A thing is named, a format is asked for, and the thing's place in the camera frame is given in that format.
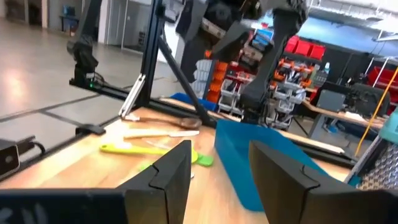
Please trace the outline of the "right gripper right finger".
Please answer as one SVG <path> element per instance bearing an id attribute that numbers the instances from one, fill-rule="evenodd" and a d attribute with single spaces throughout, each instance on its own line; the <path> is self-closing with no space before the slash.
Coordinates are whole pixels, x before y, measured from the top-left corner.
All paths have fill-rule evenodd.
<path id="1" fill-rule="evenodd" d="M 349 187 L 259 141 L 249 147 L 254 183 L 269 223 L 356 223 Z"/>

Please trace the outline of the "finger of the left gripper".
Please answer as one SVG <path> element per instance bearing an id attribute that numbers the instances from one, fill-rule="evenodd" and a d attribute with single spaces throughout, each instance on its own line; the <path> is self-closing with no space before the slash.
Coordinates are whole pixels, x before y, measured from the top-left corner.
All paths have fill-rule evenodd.
<path id="1" fill-rule="evenodd" d="M 191 41 L 198 33 L 207 7 L 206 1 L 186 1 L 175 29 L 185 43 Z"/>
<path id="2" fill-rule="evenodd" d="M 193 83 L 197 79 L 193 73 L 197 69 L 196 63 L 200 60 L 220 60 L 230 62 L 239 55 L 247 41 L 227 41 L 223 38 L 219 41 L 205 41 L 201 37 L 201 29 L 209 25 L 208 21 L 202 21 L 196 36 L 189 42 L 184 43 L 183 56 L 180 66 L 180 76 L 186 83 Z"/>

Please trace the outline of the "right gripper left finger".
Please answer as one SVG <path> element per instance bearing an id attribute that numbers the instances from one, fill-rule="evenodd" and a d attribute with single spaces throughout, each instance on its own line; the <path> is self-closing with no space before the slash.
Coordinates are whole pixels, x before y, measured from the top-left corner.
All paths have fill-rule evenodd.
<path id="1" fill-rule="evenodd" d="M 127 223 L 183 223 L 191 169 L 192 142 L 183 140 L 121 184 Z"/>

